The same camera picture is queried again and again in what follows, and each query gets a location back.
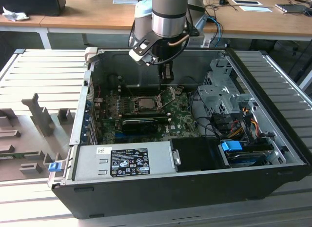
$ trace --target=paper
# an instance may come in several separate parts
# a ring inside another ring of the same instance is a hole
[[[113,0],[113,4],[136,5],[137,0]]]
[[[259,6],[239,6],[243,11],[272,12],[269,8]]]
[[[3,7],[3,13],[2,15],[9,21],[22,21],[22,20],[27,20],[29,19],[29,17],[27,17],[27,15],[23,12],[12,12],[12,11],[8,11]]]

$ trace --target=desk leg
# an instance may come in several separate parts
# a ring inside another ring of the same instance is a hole
[[[41,37],[41,41],[44,49],[51,49],[51,44],[48,38],[48,29],[47,28],[37,28],[37,33],[39,33]]]
[[[87,35],[85,33],[82,34],[82,40],[84,45],[89,45]]]
[[[306,89],[309,87],[309,85],[312,83],[312,70],[310,71],[310,73],[305,77],[305,79],[302,81],[302,83],[300,84],[300,88],[303,91],[306,91]]]

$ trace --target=blue latch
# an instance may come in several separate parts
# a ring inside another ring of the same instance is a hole
[[[239,141],[225,141],[221,144],[223,151],[242,150]]]
[[[49,172],[62,172],[62,162],[54,162],[49,164]]]

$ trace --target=power supply label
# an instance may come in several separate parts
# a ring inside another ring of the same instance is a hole
[[[147,148],[112,150],[111,163],[112,177],[150,174]]]

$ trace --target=wooden desk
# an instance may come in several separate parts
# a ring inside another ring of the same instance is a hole
[[[42,27],[130,30],[134,5],[113,4],[113,0],[66,0],[59,17],[46,16]]]
[[[204,0],[205,4],[219,5],[220,0]],[[232,0],[228,0],[231,5],[237,5]],[[240,7],[219,6],[216,10],[216,17],[223,25],[224,35],[241,34],[244,35],[266,35],[266,36],[284,36],[284,37],[306,37],[310,40],[312,37],[312,18],[305,15],[283,14],[283,12],[274,7],[275,4],[288,4],[287,0],[257,0],[264,7],[269,7],[271,12],[253,12],[243,11]],[[208,9],[210,15],[214,15],[212,9]],[[211,32],[211,26],[204,28],[205,32]]]
[[[8,21],[4,16],[0,16],[0,26],[22,26],[22,27],[40,27],[40,22],[44,16],[31,16],[30,19],[24,21]]]
[[[9,22],[0,19],[0,30],[38,32],[46,49],[51,45],[48,33],[129,34],[134,20],[134,5],[113,4],[113,0],[66,0],[66,8],[59,17],[30,16],[28,21]],[[287,4],[287,0],[258,0],[263,6]],[[219,5],[219,0],[205,0]],[[309,41],[312,38],[312,18],[305,15],[284,14],[277,8],[272,13],[247,12],[239,7],[219,6],[217,19],[224,27],[224,38]],[[216,32],[213,23],[204,28],[207,39]]]

